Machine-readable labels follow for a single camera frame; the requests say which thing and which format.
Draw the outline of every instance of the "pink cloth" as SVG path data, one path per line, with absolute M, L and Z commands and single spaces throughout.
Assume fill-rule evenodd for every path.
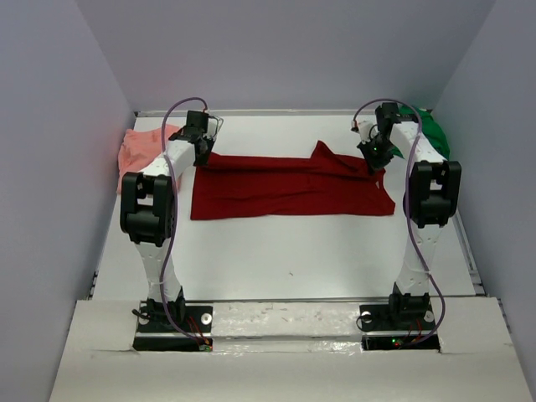
M 179 127 L 166 125 L 166 138 L 169 138 Z M 117 193 L 121 194 L 121 180 L 126 172 L 139 172 L 152 162 L 162 151 L 160 139 L 161 128 L 150 131 L 126 130 L 125 138 L 121 144 L 117 162 L 119 164 L 119 183 Z

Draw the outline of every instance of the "green fabric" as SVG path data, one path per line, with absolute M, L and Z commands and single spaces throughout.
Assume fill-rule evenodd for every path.
M 439 124 L 437 124 L 432 115 L 428 111 L 422 111 L 421 109 L 415 108 L 422 119 L 422 132 L 432 146 L 440 153 L 445 159 L 448 159 L 451 155 L 451 149 L 449 148 L 449 143 L 446 140 L 446 135 L 441 130 Z M 400 113 L 403 115 L 413 114 L 413 111 L 409 107 L 401 106 Z M 402 154 L 398 148 L 394 149 L 394 155 L 402 157 Z

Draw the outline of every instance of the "dark red garment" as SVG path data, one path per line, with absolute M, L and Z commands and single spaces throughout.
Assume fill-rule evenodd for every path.
M 310 158 L 212 153 L 193 183 L 192 220 L 261 215 L 391 215 L 384 171 L 371 176 L 359 157 L 318 142 Z

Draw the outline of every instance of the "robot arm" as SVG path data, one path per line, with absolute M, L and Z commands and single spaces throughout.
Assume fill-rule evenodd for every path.
M 185 312 L 183 287 L 178 281 L 170 258 L 162 283 L 162 263 L 170 246 L 174 214 L 173 182 L 191 166 L 204 165 L 214 146 L 220 119 L 201 111 L 189 111 L 186 125 L 173 134 L 166 146 L 172 166 L 171 177 L 164 154 L 158 155 L 138 173 L 126 173 L 122 179 L 121 230 L 135 243 L 147 275 L 149 292 L 147 315 L 167 321 L 162 306 L 160 285 L 163 285 L 169 311 L 177 322 Z
M 375 117 L 375 121 L 359 122 L 353 127 L 361 136 L 358 148 L 371 173 L 390 162 L 394 146 L 408 160 L 418 135 L 415 116 L 400 114 L 395 103 L 383 103 L 376 109 Z M 431 266 L 442 228 L 456 212 L 461 166 L 445 160 L 423 136 L 415 148 L 413 162 L 408 187 L 410 210 L 405 213 L 410 215 L 411 230 L 420 253 L 426 265 Z M 380 326 L 385 330 L 394 331 L 407 327 L 407 322 L 422 319 L 429 308 L 429 275 L 408 237 L 402 269 L 389 296 L 389 305 L 381 307 L 374 319 L 382 321 Z M 378 323 L 372 320 L 363 323 L 365 332 L 367 324 L 370 324 L 369 330 L 378 328 Z

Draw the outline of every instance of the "gray wall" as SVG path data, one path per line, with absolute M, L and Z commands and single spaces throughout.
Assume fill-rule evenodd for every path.
M 2 0 L 0 57 L 0 400 L 45 401 L 131 112 L 73 0 Z
M 493 0 L 77 0 L 135 110 L 434 106 Z
M 463 165 L 460 211 L 536 396 L 536 2 L 497 0 L 435 110 Z

